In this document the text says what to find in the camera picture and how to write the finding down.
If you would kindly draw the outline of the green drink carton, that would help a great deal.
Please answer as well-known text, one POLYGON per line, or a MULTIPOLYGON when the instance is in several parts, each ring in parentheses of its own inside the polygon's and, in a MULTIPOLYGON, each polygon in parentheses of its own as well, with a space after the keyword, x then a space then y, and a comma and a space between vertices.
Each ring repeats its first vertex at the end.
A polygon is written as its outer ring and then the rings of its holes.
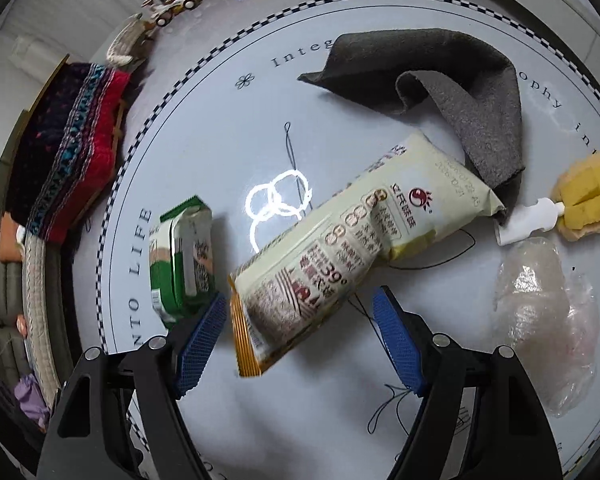
POLYGON ((151 307, 167 328, 216 294, 212 211, 198 196, 163 214, 149 232, 151 307))

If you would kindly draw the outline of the cream snack package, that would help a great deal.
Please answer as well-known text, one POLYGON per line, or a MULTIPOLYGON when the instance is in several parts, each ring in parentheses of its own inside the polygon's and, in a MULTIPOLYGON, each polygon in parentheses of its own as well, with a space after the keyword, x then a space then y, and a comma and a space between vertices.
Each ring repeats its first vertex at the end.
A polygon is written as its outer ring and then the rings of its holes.
POLYGON ((238 373, 266 372, 372 266, 419 254, 504 210, 492 188, 415 132, 230 274, 238 373))

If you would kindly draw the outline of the clear bag with white contents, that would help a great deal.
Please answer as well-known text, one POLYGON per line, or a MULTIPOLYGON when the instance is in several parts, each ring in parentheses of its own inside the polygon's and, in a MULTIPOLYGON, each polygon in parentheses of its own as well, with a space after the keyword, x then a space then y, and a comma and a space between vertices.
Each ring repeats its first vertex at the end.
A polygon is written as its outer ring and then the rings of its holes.
POLYGON ((565 274, 555 244, 533 237, 509 248, 496 280, 492 340, 513 348, 550 416, 564 416, 590 391, 598 338, 591 281, 565 274))

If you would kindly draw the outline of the yellow sponge brush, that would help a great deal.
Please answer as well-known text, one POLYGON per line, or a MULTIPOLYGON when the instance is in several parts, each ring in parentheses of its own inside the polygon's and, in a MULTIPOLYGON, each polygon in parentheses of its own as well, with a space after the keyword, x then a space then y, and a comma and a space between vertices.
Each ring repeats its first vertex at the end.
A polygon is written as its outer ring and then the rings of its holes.
POLYGON ((570 242, 600 234, 600 152, 572 164, 556 181, 551 196, 514 208, 495 228, 495 236, 499 245, 506 246, 554 229, 570 242))

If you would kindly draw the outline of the dark grey cloth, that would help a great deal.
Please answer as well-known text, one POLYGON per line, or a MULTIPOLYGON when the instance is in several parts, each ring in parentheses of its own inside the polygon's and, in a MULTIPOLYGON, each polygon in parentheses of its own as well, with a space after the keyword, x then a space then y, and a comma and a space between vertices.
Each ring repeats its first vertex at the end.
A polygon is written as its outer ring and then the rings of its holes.
POLYGON ((498 222, 509 218, 524 172, 524 129, 516 68, 490 44, 442 28, 344 34, 324 68, 299 79, 394 116, 430 100, 502 202, 498 222))

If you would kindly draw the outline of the purple backpack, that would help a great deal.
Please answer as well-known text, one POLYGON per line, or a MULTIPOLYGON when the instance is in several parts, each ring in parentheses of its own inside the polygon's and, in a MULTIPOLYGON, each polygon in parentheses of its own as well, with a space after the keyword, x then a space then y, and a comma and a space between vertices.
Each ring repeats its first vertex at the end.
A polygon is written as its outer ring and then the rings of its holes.
POLYGON ((14 396, 23 414, 45 432, 50 419, 50 409, 43 399, 40 386, 33 374, 19 379, 14 388, 14 396))

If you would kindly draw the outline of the dark green sofa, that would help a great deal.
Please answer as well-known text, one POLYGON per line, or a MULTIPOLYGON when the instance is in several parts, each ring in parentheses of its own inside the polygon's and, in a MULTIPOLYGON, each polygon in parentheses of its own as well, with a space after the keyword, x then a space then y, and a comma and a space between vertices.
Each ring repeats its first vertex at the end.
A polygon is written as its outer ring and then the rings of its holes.
MULTIPOLYGON (((0 155, 0 229, 9 185, 12 163, 23 128, 30 112, 23 110, 0 155)), ((32 373, 29 360, 32 328, 23 299, 23 270, 20 261, 0 260, 0 376, 9 387, 32 373)))

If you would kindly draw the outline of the red patterned blanket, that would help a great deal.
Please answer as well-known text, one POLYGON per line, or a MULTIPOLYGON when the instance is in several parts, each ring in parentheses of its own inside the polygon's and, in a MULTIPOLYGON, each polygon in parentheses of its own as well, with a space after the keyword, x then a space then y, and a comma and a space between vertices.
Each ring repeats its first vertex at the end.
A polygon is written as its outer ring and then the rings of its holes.
POLYGON ((114 130, 130 78, 102 64, 64 63, 34 103, 6 198, 12 220, 32 235, 61 245, 112 178, 114 130))

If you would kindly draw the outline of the grey quilted cushion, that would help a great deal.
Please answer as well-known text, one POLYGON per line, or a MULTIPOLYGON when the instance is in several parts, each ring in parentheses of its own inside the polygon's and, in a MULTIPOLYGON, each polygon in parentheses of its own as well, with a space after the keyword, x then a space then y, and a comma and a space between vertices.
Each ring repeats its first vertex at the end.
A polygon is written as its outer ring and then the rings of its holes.
POLYGON ((130 65, 140 56, 140 46, 149 32, 143 13, 127 18, 106 50, 106 62, 119 68, 130 65))

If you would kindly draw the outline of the white toy car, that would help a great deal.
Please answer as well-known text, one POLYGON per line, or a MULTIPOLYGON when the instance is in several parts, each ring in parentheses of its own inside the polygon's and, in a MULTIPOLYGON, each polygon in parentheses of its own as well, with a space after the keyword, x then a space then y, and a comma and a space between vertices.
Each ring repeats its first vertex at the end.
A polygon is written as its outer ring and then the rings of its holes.
POLYGON ((142 7, 150 11, 150 19, 156 26, 166 27, 178 14, 196 9, 201 1, 169 0, 168 2, 159 2, 158 0, 145 0, 142 7))

